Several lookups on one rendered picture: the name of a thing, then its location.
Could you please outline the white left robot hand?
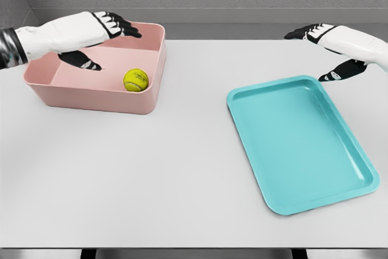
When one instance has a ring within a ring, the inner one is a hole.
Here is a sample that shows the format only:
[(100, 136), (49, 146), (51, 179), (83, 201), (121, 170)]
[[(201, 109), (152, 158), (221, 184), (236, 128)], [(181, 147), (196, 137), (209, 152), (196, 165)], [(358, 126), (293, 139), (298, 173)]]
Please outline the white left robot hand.
[(122, 16), (113, 12), (81, 12), (58, 18), (40, 26), (48, 35), (50, 49), (61, 61), (71, 66), (100, 71), (102, 67), (92, 61), (82, 48), (100, 45), (121, 36), (141, 38), (139, 30)]

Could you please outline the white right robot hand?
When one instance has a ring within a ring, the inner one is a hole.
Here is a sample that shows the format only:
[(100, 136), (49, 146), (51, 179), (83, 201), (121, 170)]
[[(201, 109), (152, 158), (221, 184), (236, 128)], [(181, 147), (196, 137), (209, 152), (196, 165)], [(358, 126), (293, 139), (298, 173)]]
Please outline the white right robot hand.
[(301, 39), (348, 57), (347, 61), (319, 77), (320, 82), (349, 79), (378, 65), (388, 74), (388, 42), (345, 25), (311, 24), (284, 35), (284, 39)]

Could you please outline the yellow tennis ball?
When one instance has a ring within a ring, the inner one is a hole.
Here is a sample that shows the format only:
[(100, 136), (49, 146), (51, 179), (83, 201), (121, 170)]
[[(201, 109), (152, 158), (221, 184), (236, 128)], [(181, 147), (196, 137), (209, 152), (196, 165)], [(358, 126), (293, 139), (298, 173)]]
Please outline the yellow tennis ball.
[(129, 92), (142, 92), (149, 85), (149, 77), (141, 69), (131, 69), (123, 77), (124, 88)]

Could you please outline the blue plastic tray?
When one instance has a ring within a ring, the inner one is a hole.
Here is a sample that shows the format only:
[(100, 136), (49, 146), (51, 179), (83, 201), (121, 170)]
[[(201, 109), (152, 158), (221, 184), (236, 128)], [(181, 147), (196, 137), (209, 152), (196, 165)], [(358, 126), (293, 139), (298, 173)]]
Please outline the blue plastic tray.
[(234, 89), (227, 105), (267, 206), (293, 215), (367, 195), (380, 177), (311, 76)]

